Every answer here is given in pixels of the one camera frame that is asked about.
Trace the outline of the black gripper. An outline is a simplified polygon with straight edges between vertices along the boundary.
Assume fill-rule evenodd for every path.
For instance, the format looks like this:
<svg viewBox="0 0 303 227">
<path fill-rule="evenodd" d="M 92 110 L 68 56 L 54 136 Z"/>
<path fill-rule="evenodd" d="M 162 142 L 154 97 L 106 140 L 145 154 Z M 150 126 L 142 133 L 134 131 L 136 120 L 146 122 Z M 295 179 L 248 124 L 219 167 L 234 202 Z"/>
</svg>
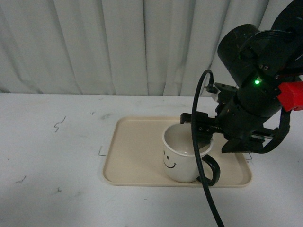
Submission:
<svg viewBox="0 0 303 227">
<path fill-rule="evenodd" d="M 263 124 L 283 111 L 279 94 L 277 86 L 249 85 L 239 88 L 227 104 L 218 103 L 215 118 L 197 112 L 198 148 L 209 145 L 214 133 L 221 133 L 227 139 L 222 153 L 258 153 L 265 138 L 270 139 L 267 147 L 277 147 L 283 141 L 283 119 L 275 129 L 265 128 Z"/>
</svg>

